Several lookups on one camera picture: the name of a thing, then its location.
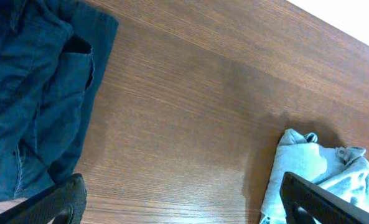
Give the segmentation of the light blue-grey t-shirt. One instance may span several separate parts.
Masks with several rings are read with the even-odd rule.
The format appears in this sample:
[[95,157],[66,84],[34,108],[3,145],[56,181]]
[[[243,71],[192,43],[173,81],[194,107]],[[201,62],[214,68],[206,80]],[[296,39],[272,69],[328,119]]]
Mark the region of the light blue-grey t-shirt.
[[365,153],[361,147],[323,147],[314,133],[285,130],[276,148],[259,222],[286,223],[279,194],[285,172],[293,172],[369,213],[369,161]]

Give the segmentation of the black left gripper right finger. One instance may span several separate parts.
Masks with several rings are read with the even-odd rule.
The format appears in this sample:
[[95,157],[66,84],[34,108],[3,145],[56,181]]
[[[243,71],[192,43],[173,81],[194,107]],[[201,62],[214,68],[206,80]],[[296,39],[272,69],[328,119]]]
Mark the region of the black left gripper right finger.
[[369,213],[293,172],[285,172],[280,197],[289,224],[369,224]]

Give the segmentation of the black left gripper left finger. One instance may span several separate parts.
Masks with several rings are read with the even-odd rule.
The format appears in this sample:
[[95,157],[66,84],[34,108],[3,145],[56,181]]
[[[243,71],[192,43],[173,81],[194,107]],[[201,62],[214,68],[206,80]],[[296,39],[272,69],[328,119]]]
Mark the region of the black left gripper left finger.
[[1,213],[0,224],[78,224],[83,218],[86,198],[82,175],[73,174]]

